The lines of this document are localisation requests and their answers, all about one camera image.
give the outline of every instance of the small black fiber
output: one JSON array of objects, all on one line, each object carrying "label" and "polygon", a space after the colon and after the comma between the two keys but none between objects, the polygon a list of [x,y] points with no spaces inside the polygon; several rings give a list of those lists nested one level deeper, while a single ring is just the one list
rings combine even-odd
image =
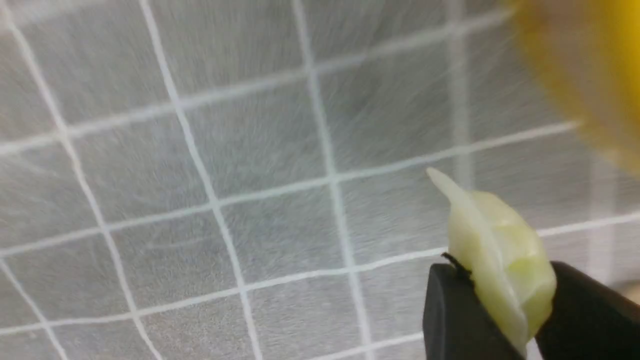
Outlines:
[{"label": "small black fiber", "polygon": [[471,271],[467,270],[464,266],[462,266],[462,264],[458,261],[458,259],[456,259],[453,255],[451,255],[448,252],[443,252],[442,255],[440,256],[449,260],[449,262],[453,265],[453,267],[456,268],[456,274],[459,277],[473,284],[473,281],[471,281]]}]

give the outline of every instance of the yellow object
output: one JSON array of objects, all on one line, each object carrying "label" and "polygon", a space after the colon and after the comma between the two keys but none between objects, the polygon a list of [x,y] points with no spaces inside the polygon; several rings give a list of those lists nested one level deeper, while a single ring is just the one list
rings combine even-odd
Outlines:
[{"label": "yellow object", "polygon": [[551,98],[591,143],[640,174],[640,1],[506,1]]},{"label": "yellow object", "polygon": [[478,299],[526,357],[526,345],[552,311],[554,272],[542,241],[511,207],[487,192],[467,192],[427,169],[449,199],[449,253],[471,271]]}]

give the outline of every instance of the black tweezers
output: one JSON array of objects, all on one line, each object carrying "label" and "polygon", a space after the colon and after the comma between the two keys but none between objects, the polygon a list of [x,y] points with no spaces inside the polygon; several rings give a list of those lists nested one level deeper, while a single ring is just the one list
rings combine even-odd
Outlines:
[{"label": "black tweezers", "polygon": [[[640,307],[571,266],[552,261],[553,312],[536,335],[545,360],[640,359]],[[422,318],[429,360],[522,360],[463,269],[434,264]]]}]

